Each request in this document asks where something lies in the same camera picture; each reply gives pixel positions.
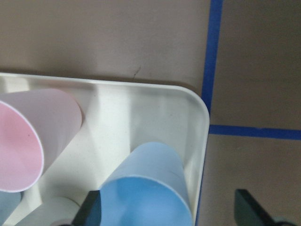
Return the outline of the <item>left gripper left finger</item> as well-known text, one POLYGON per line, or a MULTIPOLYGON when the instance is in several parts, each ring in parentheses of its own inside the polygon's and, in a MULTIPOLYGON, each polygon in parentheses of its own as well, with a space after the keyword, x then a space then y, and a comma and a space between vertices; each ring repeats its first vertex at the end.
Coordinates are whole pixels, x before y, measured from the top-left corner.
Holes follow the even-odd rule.
POLYGON ((100 191, 89 191, 79 211, 72 220, 72 226, 100 226, 101 196, 100 191))

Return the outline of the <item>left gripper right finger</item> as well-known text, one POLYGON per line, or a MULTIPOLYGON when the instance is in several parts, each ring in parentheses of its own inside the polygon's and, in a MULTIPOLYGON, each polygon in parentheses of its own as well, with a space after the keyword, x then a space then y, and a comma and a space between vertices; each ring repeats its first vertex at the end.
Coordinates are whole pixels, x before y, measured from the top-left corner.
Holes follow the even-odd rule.
POLYGON ((234 220, 237 226, 296 226, 283 218, 272 218, 246 189, 236 189, 234 220))

